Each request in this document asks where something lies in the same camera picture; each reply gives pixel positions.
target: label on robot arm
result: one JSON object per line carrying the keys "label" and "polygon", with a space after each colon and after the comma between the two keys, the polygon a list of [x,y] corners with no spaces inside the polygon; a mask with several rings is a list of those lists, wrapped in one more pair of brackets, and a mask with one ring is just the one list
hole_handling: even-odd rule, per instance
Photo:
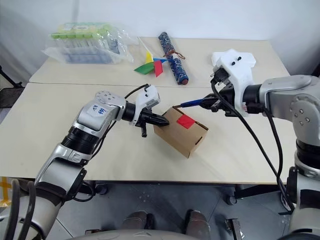
{"label": "label on robot arm", "polygon": [[86,111],[92,117],[102,117],[108,112],[107,109],[103,108],[99,104],[92,104],[91,107]]}
{"label": "label on robot arm", "polygon": [[154,99],[150,99],[150,101],[148,101],[148,102],[146,103],[146,106],[149,107],[149,108],[152,108],[152,107],[154,107],[154,106],[157,105],[157,104],[158,104],[157,101],[155,101]]}

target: plastic bag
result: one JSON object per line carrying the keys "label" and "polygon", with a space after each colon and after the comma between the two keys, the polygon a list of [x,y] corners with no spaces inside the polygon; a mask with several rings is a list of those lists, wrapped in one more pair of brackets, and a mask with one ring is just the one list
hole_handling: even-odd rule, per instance
{"label": "plastic bag", "polygon": [[117,64],[122,60],[133,62],[128,45],[138,39],[124,29],[109,23],[65,23],[51,34],[43,53],[62,63]]}

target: cardboard box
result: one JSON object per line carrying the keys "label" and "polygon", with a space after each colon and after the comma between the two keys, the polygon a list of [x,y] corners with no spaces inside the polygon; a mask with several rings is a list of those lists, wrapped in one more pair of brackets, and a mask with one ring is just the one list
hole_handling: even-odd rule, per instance
{"label": "cardboard box", "polygon": [[153,126],[155,134],[189,158],[204,140],[208,128],[186,116],[182,111],[171,107],[163,114],[170,122],[167,126]]}

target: red square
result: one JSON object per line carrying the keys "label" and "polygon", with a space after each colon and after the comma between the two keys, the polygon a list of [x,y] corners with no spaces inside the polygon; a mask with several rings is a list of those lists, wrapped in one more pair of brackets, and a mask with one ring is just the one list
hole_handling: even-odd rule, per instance
{"label": "red square", "polygon": [[181,117],[178,118],[176,122],[181,126],[185,127],[186,129],[189,129],[196,121],[193,120],[191,117],[183,114]]}

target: white wall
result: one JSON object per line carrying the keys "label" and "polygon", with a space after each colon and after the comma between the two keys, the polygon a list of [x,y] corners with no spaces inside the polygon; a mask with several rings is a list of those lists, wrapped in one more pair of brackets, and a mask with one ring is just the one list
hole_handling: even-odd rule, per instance
{"label": "white wall", "polygon": [[320,62],[319,9],[319,0],[0,0],[0,51],[26,78],[57,25],[101,21],[143,37],[270,40],[291,74],[310,74]]}

